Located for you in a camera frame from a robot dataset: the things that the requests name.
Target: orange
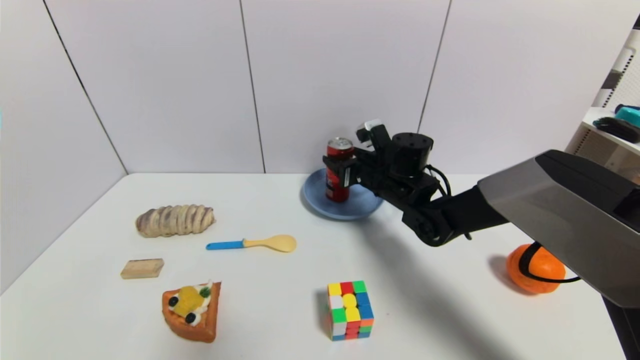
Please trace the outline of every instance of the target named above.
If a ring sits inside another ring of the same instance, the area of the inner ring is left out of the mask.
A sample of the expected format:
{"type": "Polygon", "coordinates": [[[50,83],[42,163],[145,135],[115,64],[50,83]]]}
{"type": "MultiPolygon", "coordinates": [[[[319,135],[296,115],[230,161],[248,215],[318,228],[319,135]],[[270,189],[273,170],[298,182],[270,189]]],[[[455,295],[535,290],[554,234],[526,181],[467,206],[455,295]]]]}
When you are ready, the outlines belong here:
{"type": "MultiPolygon", "coordinates": [[[[529,245],[530,244],[521,245],[509,254],[507,257],[507,272],[511,280],[526,291],[536,294],[550,293],[557,289],[560,284],[534,280],[520,272],[518,263],[524,250],[526,250],[529,245]]],[[[529,263],[529,272],[547,279],[564,279],[566,275],[564,264],[543,247],[533,255],[529,263]]]]}

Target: blue handle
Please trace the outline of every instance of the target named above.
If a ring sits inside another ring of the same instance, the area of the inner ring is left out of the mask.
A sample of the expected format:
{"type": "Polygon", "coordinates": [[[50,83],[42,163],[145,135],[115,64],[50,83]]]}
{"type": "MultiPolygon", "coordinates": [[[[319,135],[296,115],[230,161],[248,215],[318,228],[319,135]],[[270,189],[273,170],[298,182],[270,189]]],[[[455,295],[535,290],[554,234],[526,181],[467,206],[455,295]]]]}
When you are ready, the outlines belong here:
{"type": "Polygon", "coordinates": [[[226,241],[223,243],[208,243],[207,250],[242,249],[242,241],[226,241]]]}

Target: can lid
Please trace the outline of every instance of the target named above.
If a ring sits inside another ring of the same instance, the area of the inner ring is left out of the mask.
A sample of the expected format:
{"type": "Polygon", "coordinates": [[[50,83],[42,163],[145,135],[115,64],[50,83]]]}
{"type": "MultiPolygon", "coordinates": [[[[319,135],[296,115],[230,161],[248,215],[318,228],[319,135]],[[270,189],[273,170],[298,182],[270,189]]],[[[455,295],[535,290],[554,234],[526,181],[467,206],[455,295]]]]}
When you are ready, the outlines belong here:
{"type": "Polygon", "coordinates": [[[336,150],[348,150],[353,147],[353,142],[347,138],[333,138],[329,140],[329,147],[336,150]]]}

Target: blueberry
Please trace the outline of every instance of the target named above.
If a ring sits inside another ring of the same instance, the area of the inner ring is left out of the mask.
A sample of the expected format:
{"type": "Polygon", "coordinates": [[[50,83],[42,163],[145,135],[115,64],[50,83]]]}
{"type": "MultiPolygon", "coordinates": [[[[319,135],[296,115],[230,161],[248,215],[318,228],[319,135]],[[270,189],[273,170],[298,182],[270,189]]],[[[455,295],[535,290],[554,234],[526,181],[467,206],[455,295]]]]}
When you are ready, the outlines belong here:
{"type": "Polygon", "coordinates": [[[196,321],[196,314],[188,313],[187,317],[184,318],[184,321],[186,321],[187,323],[192,323],[192,322],[196,321]]]}

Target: rubik's cube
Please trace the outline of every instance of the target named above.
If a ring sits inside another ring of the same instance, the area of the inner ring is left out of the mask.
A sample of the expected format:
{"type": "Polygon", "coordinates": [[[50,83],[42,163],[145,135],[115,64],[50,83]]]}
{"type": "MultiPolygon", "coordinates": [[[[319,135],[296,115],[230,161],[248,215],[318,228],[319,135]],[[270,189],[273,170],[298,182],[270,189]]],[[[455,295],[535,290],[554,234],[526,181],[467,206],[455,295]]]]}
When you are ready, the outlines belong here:
{"type": "Polygon", "coordinates": [[[332,340],[368,338],[373,327],[373,310],[364,281],[329,284],[332,340]]]}

